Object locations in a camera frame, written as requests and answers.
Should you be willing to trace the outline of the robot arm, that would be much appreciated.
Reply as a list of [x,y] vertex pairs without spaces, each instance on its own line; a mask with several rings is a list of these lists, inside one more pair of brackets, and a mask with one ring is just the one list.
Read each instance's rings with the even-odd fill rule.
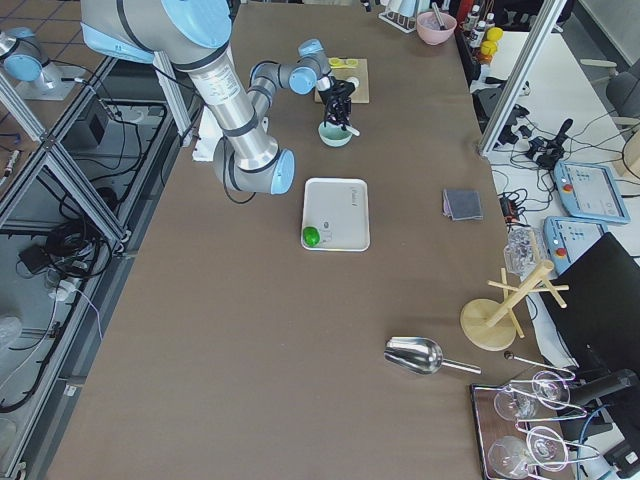
[[62,85],[61,70],[27,27],[1,31],[1,65],[20,85],[39,96],[51,94]]
[[324,123],[349,133],[356,85],[336,79],[320,41],[310,39],[299,46],[296,63],[263,61],[244,87],[230,48],[238,7],[227,1],[84,1],[81,26],[86,45],[98,53],[150,64],[163,52],[189,75],[222,131],[213,162],[225,188],[284,194],[294,180],[294,154],[262,125],[274,95],[318,91]]

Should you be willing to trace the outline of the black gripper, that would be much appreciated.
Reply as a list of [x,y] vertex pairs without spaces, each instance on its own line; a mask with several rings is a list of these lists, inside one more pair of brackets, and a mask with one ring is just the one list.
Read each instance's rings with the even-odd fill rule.
[[346,129],[350,125],[351,95],[355,90],[356,86],[352,82],[335,80],[327,90],[319,92],[324,105],[324,126],[335,125],[333,116],[337,116],[341,129]]

